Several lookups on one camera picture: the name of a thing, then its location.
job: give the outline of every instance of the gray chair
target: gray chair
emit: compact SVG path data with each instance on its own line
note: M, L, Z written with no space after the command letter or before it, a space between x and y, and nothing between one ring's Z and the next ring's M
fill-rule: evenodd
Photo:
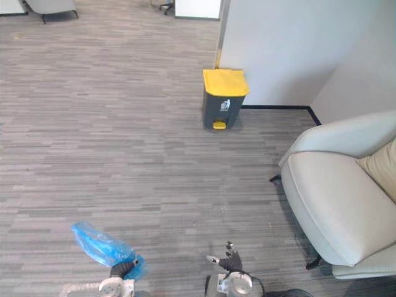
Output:
M26 2L34 12L41 14L44 24L46 24L45 16L47 14L72 11L79 18L74 0L26 0Z

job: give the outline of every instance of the office chair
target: office chair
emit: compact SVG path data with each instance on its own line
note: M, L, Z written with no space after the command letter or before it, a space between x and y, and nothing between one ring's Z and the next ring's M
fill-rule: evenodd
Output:
M163 12L163 14L167 15L167 14L168 14L168 11L169 11L170 9L174 8L174 1L171 1L171 2L165 3L165 4L161 4L160 7L159 7L159 10L162 10L162 7L167 7L167 8L165 9L165 11Z

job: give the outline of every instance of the chair base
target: chair base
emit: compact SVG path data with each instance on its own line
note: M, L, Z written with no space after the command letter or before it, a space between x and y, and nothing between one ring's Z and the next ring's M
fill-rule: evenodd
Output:
M322 260L321 255L317 255L315 260L309 262L305 266L306 270L311 270L311 269L315 269L315 268L319 267L319 264L321 263L321 260Z
M270 179L270 182L273 183L274 181L280 181L280 180L282 180L282 176L280 174L277 174Z
M172 8L174 8L174 2L172 2L172 3L161 4L161 5L158 7L158 9L159 9L159 10L162 10L162 7L167 7L167 8L165 9L165 11L163 12L163 14L167 15L167 14L168 14L168 11L171 10Z
M74 12L75 17L77 17L79 19L79 14L77 13L77 11L73 10L72 12ZM46 19L45 19L46 14L42 14L41 15L41 19L43 20L44 24L47 24Z

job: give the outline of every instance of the trash can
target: trash can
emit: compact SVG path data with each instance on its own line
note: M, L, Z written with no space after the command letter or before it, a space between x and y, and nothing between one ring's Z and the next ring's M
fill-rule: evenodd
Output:
M236 120L245 96L249 93L242 70L204 70L204 127L229 129Z

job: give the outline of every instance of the chair armrest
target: chair armrest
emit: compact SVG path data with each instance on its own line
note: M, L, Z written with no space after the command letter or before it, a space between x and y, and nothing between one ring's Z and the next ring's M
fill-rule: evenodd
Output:
M396 110L324 124L303 132L279 162L298 152L336 152L355 158L376 152L396 136Z
M396 244L377 252L354 267L333 265L333 275L341 280L396 275Z

